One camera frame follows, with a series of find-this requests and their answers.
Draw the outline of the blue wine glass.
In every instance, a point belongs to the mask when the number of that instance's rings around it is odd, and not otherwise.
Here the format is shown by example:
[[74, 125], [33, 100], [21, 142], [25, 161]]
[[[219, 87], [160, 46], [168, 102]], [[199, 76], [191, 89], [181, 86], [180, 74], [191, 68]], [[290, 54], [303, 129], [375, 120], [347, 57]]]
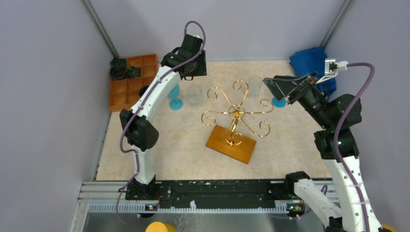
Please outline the blue wine glass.
[[170, 100], [169, 107], [170, 109], [177, 111], [183, 107], [183, 101], [179, 98], [180, 95], [180, 87], [179, 85], [175, 85], [173, 89], [167, 95], [167, 98]]
[[276, 98], [272, 98], [272, 104], [273, 104], [273, 106], [274, 107], [277, 107], [277, 108], [283, 108], [283, 107], [285, 107], [286, 106], [286, 100], [278, 100], [278, 99], [276, 99]]

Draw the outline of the clear wine glass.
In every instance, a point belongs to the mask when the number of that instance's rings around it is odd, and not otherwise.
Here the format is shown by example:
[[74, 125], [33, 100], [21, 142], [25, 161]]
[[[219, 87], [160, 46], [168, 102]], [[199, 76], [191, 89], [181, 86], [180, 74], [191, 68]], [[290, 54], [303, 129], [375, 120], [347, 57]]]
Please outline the clear wine glass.
[[202, 105], [202, 88], [199, 85], [192, 85], [188, 88], [189, 103], [193, 106]]
[[248, 81], [249, 85], [249, 93], [248, 95], [251, 97], [259, 96], [262, 87], [262, 78], [259, 76], [251, 76]]

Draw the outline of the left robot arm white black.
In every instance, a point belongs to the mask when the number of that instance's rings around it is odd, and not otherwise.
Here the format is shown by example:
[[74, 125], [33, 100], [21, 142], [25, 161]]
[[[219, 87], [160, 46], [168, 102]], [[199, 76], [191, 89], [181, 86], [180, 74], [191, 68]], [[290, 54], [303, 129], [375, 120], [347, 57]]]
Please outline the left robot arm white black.
[[146, 195], [154, 192], [155, 187], [153, 158], [149, 152], [158, 141], [159, 132], [152, 123], [159, 107], [184, 77], [206, 75], [205, 42], [205, 36], [186, 34], [182, 45], [163, 57], [154, 80], [140, 99], [131, 109], [120, 112], [120, 142], [126, 140], [130, 145], [128, 150], [121, 145], [120, 150], [133, 154], [135, 167], [128, 186]]

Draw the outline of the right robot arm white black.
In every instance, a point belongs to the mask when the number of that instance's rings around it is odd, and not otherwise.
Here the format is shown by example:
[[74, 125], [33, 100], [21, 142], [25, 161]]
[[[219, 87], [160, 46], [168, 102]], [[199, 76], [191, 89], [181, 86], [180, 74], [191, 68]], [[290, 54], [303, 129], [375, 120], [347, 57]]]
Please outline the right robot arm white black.
[[351, 127], [362, 121], [360, 100], [345, 94], [329, 101], [317, 89], [315, 74], [265, 78], [264, 84], [278, 101], [299, 103], [321, 127], [314, 142], [336, 187], [338, 204], [314, 185], [303, 171], [287, 174], [287, 191], [301, 198], [328, 232], [381, 232], [360, 170], [359, 150]]

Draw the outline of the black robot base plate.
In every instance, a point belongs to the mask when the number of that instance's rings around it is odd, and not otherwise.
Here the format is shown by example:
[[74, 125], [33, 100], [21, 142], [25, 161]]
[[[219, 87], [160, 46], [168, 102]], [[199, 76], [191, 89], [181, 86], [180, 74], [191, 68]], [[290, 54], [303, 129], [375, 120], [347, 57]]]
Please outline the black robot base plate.
[[160, 209], [281, 209], [301, 211], [304, 201], [287, 190], [279, 179], [153, 180], [147, 185], [133, 180], [126, 200], [153, 200]]

